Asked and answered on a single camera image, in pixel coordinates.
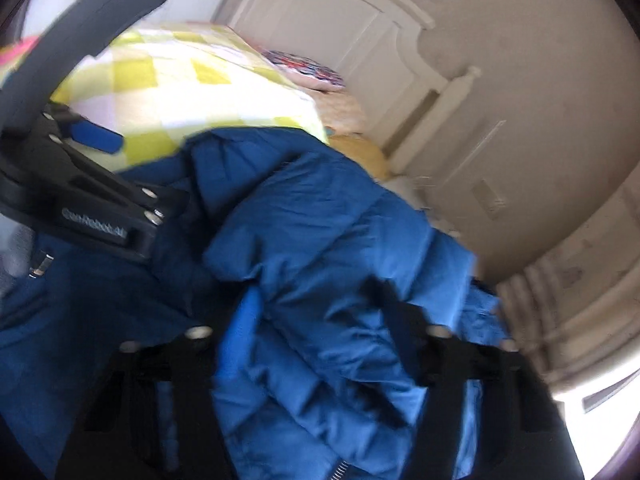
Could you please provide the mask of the yellow white checkered quilt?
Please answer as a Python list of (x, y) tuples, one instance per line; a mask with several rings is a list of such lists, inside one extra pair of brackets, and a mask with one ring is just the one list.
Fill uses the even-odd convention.
[(291, 127), (326, 140), (311, 97), (221, 25), (131, 27), (84, 58), (51, 99), (122, 136), (113, 153), (74, 144), (112, 171), (174, 154), (211, 128)]

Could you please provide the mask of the beige curtain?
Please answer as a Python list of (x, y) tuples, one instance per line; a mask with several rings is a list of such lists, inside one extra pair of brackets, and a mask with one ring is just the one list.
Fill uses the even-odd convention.
[(498, 287), (518, 348), (556, 396), (639, 365), (639, 173)]

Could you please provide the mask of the white bed headboard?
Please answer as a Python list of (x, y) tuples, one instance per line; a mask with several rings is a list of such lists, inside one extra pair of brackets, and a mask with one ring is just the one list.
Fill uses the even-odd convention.
[(339, 73), (368, 118), (364, 132), (404, 172), (470, 95), (482, 72), (442, 76), (419, 51), (434, 20), (411, 0), (241, 0), (229, 24), (263, 47)]

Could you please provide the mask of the blue red patterned pillow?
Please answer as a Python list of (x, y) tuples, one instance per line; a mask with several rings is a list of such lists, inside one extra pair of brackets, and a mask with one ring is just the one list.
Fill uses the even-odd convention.
[(321, 92), (342, 91), (346, 88), (339, 73), (311, 58), (279, 50), (262, 51), (262, 56), (299, 87)]

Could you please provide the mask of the blue puffer jacket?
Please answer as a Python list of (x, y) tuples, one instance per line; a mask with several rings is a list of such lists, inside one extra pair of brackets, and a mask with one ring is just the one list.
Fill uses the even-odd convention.
[(212, 394), (243, 479), (399, 476), (427, 392), (401, 367), (377, 284), (463, 338), (503, 334), (473, 255), (307, 133), (218, 129), (127, 178), (190, 195), (152, 261), (58, 244), (1, 307), (1, 415), (44, 474), (117, 346), (212, 322), (233, 282), (264, 303), (246, 362)]

